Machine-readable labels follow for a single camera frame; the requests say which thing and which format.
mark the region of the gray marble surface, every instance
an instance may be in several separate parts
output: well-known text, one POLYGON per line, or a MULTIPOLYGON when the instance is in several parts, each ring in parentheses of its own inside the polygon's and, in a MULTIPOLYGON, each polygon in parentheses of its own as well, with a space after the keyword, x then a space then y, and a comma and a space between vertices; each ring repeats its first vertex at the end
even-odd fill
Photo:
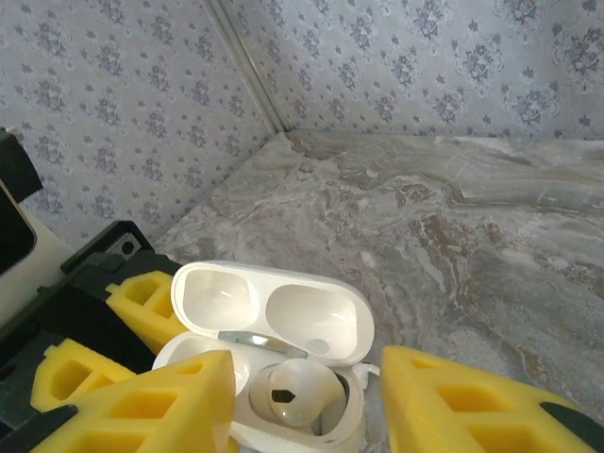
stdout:
MULTIPOLYGON (((344 280, 404 344, 604 422, 604 143, 296 131, 157 244, 344 280)), ((389 451, 378 383, 365 451, 389 451)))

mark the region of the floral wallpaper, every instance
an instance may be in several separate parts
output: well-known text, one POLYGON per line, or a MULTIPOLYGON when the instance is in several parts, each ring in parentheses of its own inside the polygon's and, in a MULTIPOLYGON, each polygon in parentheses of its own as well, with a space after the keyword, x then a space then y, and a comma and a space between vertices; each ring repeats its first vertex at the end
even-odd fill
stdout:
POLYGON ((73 246, 115 219, 158 238, 271 135, 193 0, 3 2, 0 58, 25 204, 73 246))
POLYGON ((297 128, 604 138, 596 0, 223 0, 297 128))

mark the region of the case lid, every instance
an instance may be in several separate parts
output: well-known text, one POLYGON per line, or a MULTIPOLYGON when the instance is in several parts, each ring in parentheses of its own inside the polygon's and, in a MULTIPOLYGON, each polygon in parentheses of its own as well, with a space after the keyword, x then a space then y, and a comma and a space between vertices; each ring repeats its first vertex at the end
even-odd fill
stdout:
POLYGON ((193 262, 172 282, 172 305, 190 331, 261 346, 288 344, 328 366, 369 352, 374 320, 364 297, 333 278, 226 261, 193 262), (242 332, 258 335, 242 335, 242 332))

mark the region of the white earbud case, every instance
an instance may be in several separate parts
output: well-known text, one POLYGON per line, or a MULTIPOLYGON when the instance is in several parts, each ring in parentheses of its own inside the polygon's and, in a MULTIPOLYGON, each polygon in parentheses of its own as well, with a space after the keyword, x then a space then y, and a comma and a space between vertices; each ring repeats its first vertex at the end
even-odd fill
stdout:
POLYGON ((190 332, 163 347, 154 369, 202 352, 230 350, 237 393, 230 434, 236 441, 266 453, 359 451, 364 397, 351 367, 369 352, 375 332, 359 292, 332 278, 205 261, 176 272, 171 296, 176 317, 190 332), (344 416, 325 435, 266 421, 250 407, 251 379, 266 366, 294 357, 321 362, 345 382, 344 416))

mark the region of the white earbud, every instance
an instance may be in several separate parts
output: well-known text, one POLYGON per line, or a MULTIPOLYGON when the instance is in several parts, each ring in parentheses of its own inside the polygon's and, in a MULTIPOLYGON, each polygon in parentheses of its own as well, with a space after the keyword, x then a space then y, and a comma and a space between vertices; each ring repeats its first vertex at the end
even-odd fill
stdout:
POLYGON ((323 364, 289 359, 261 370, 250 384, 252 409, 268 421, 293 427, 312 426, 319 417, 322 432, 335 428, 346 409, 344 386, 323 364))

